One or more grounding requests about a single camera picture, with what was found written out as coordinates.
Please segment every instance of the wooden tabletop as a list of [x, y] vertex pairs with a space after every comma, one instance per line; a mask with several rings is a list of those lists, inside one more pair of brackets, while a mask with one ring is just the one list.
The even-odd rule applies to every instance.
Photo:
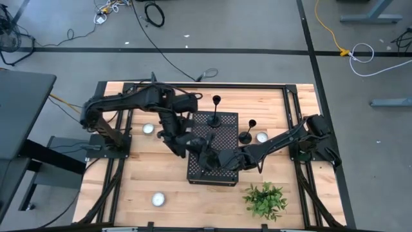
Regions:
[[[314, 86], [297, 84], [297, 92], [303, 116], [319, 113]], [[122, 82], [108, 82], [105, 95], [114, 95], [122, 91]], [[235, 88], [186, 88], [188, 92], [201, 92], [199, 110], [213, 111], [213, 95], [220, 95], [218, 111], [239, 113], [239, 132], [248, 129], [248, 121], [255, 119], [257, 125], [251, 129], [255, 135], [264, 131], [274, 137], [288, 129], [283, 95], [273, 89], [235, 89]], [[292, 113], [294, 112], [290, 97]], [[106, 120], [115, 112], [104, 113]], [[125, 127], [127, 114], [124, 114], [122, 128]], [[265, 160], [262, 174], [257, 169], [240, 171], [239, 183], [235, 187], [205, 186], [189, 184], [186, 179], [187, 159], [177, 157], [157, 139], [156, 133], [162, 129], [156, 113], [133, 112], [132, 147], [123, 172], [120, 196], [118, 200], [116, 226], [146, 226], [154, 222], [156, 227], [226, 227], [260, 228], [268, 224], [269, 228], [304, 228], [302, 211], [297, 189], [294, 163], [289, 159], [288, 149], [281, 149]], [[142, 126], [153, 123], [155, 132], [143, 135]], [[84, 175], [73, 221], [78, 221], [94, 205], [102, 191], [107, 160], [102, 159], [93, 165]], [[341, 224], [345, 223], [335, 173], [329, 162], [312, 162], [317, 194], [326, 208]], [[242, 199], [245, 188], [261, 186], [263, 182], [272, 182], [276, 187], [283, 187], [288, 199], [286, 211], [277, 222], [264, 218], [253, 218], [246, 210]], [[154, 207], [151, 197], [160, 191], [166, 201], [162, 207]], [[314, 211], [310, 198], [308, 209], [311, 224], [315, 225]], [[108, 219], [109, 204], [106, 205], [104, 218]]]

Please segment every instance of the black perforated box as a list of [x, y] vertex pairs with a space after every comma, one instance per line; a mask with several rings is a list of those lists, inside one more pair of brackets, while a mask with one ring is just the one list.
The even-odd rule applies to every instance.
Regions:
[[[209, 132], [214, 131], [216, 136], [212, 142], [212, 148], [217, 150], [237, 148], [239, 133], [238, 113], [217, 112], [216, 115], [221, 117], [221, 126], [218, 128], [211, 128], [207, 124], [207, 118], [213, 114], [213, 111], [198, 111], [194, 113], [192, 115], [194, 121], [192, 133], [205, 138]], [[196, 156], [189, 154], [187, 180], [191, 184], [235, 186], [239, 181], [239, 172], [227, 169], [201, 172]]]

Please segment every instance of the white candle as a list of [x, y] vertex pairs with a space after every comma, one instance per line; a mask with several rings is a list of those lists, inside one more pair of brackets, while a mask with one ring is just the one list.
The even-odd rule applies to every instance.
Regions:
[[153, 124], [151, 123], [147, 123], [143, 125], [143, 133], [145, 133], [146, 135], [151, 134], [154, 130], [155, 130], [155, 126], [153, 126]]
[[163, 193], [155, 193], [152, 197], [152, 204], [156, 207], [163, 206], [165, 202], [165, 195]]

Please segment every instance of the potted plant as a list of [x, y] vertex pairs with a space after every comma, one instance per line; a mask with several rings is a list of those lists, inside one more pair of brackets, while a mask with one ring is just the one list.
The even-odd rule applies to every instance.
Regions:
[[248, 195], [243, 197], [245, 203], [250, 204], [246, 209], [252, 212], [252, 216], [259, 215], [265, 217], [267, 220], [274, 220], [278, 217], [281, 210], [285, 210], [287, 199], [282, 198], [282, 188], [272, 186], [271, 182], [264, 182], [262, 191], [258, 190], [257, 186], [250, 184], [250, 188], [245, 189]]

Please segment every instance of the floor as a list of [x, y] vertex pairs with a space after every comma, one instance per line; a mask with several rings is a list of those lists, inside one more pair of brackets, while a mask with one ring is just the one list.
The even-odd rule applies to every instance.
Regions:
[[[66, 39], [93, 29], [92, 0], [0, 0], [15, 15], [28, 3], [18, 23], [41, 44]], [[161, 48], [256, 48], [307, 50], [301, 18], [295, 1], [287, 0], [168, 0], [157, 1], [166, 15], [163, 28], [148, 26], [149, 36]], [[412, 25], [411, 1], [394, 1], [386, 10], [402, 14], [398, 24], [341, 24], [339, 16], [366, 12], [375, 1], [348, 3], [321, 0], [319, 16], [333, 28], [339, 44], [351, 49], [368, 43], [378, 52], [394, 52], [390, 40]], [[336, 51], [330, 34], [314, 16], [315, 0], [303, 0], [316, 51]], [[136, 3], [139, 15], [144, 4]], [[96, 28], [87, 38], [62, 44], [62, 48], [152, 48], [139, 28], [133, 11], [120, 7], [119, 13]], [[82, 104], [93, 95], [97, 81], [149, 77], [155, 72], [161, 81], [190, 81], [157, 53], [113, 52], [34, 53], [12, 70], [52, 73], [57, 76], [53, 93], [73, 104]], [[23, 53], [7, 54], [15, 59]], [[307, 55], [250, 53], [167, 53], [178, 67], [195, 77], [208, 68], [220, 72], [216, 82], [315, 83]], [[361, 73], [376, 72], [408, 58], [377, 57], [370, 64], [355, 64]], [[410, 96], [412, 66], [403, 66], [374, 77], [358, 77], [348, 58], [317, 56], [324, 90], [335, 128], [356, 225], [359, 229], [407, 231], [412, 209], [412, 156], [409, 139], [412, 124], [408, 108], [369, 107], [374, 98]], [[46, 103], [30, 138], [46, 144], [50, 136], [87, 139], [79, 124], [50, 102]], [[58, 215], [73, 199], [76, 189], [38, 188], [33, 197], [37, 209], [18, 212], [17, 206], [31, 173], [27, 173], [0, 231], [40, 226]], [[53, 225], [71, 222], [74, 207]]]

